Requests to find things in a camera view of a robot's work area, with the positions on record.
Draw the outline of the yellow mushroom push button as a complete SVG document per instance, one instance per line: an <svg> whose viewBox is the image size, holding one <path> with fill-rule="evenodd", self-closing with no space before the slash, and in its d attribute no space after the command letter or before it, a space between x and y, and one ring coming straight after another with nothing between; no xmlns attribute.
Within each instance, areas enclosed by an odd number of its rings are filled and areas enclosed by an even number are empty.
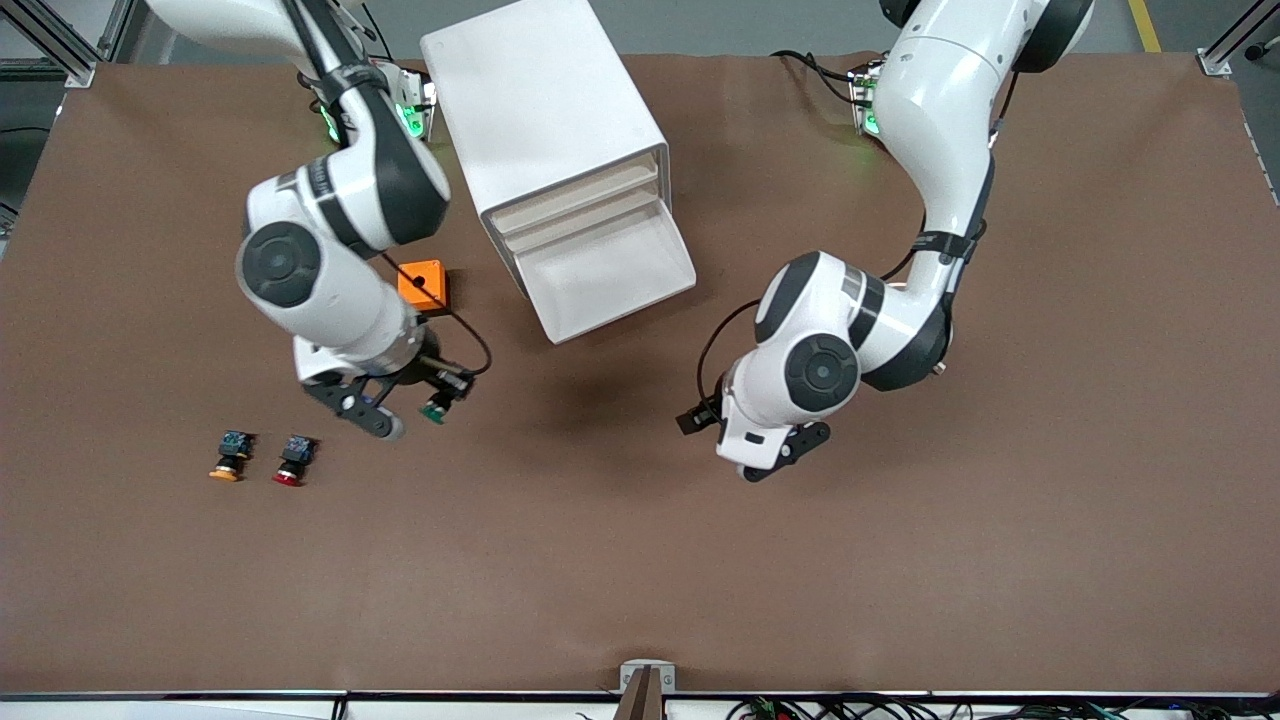
<svg viewBox="0 0 1280 720"><path fill-rule="evenodd" d="M219 459L209 475L224 482L239 482L246 462L253 455L256 436L243 430L227 430L218 447Z"/></svg>

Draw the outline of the orange button enclosure box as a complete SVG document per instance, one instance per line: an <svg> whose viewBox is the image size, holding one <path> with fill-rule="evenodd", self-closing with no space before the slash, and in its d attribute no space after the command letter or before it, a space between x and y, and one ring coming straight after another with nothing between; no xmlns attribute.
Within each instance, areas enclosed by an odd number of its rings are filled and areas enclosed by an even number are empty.
<svg viewBox="0 0 1280 720"><path fill-rule="evenodd" d="M451 311L449 278L436 259L402 263L396 270L398 295L426 316L443 316Z"/></svg>

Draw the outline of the aluminium frame profile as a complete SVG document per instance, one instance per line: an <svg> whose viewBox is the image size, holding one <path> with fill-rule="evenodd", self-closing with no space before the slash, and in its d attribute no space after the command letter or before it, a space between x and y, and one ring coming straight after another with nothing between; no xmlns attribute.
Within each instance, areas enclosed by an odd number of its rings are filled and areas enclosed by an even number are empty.
<svg viewBox="0 0 1280 720"><path fill-rule="evenodd" d="M68 88L91 87L101 54L46 0L0 0L0 15L65 72Z"/></svg>
<svg viewBox="0 0 1280 720"><path fill-rule="evenodd" d="M138 0L110 0L110 12L97 41L97 50L106 61L115 61L120 56L137 3Z"/></svg>
<svg viewBox="0 0 1280 720"><path fill-rule="evenodd" d="M1257 61L1280 46L1280 35L1270 40L1253 40L1277 12L1280 0L1252 0L1220 37L1208 47L1196 51L1202 72L1208 77L1229 77L1233 73L1230 58L1236 51L1243 51L1247 60Z"/></svg>

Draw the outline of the white drawer cabinet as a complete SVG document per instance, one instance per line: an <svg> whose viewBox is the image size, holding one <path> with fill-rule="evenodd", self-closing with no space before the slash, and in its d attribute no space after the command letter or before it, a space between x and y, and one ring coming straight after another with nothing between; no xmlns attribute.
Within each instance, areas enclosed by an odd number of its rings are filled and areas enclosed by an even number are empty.
<svg viewBox="0 0 1280 720"><path fill-rule="evenodd" d="M589 0L516 0L424 35L420 50L470 197L518 287L494 215L669 146Z"/></svg>

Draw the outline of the white plastic drawer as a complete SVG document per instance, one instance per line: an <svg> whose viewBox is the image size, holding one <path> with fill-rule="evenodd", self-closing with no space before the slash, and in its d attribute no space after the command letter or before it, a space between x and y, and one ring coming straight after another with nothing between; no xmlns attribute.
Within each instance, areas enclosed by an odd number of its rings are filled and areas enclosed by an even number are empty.
<svg viewBox="0 0 1280 720"><path fill-rule="evenodd" d="M660 199L663 199L660 184L655 190L635 190L625 193L621 199L605 201L585 211L575 213L567 219L552 222L534 231L515 234L502 234L498 232L498 234L511 252L520 255L593 228Z"/></svg>
<svg viewBox="0 0 1280 720"><path fill-rule="evenodd" d="M650 154L616 163L567 184L535 193L508 208L489 214L494 231L515 234L534 231L552 222L570 218L605 201L621 199L635 190L655 190L660 184L660 164Z"/></svg>
<svg viewBox="0 0 1280 720"><path fill-rule="evenodd" d="M567 234L541 232L515 266L547 338L562 345L695 286L698 274L667 205L639 204Z"/></svg>

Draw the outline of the red mushroom push button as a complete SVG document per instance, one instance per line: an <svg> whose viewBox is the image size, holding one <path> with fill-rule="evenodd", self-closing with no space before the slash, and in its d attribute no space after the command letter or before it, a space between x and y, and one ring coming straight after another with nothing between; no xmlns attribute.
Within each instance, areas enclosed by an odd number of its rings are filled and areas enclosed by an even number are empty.
<svg viewBox="0 0 1280 720"><path fill-rule="evenodd" d="M271 480L288 487L303 487L310 465L315 460L319 441L307 436L291 436L282 452L280 465Z"/></svg>

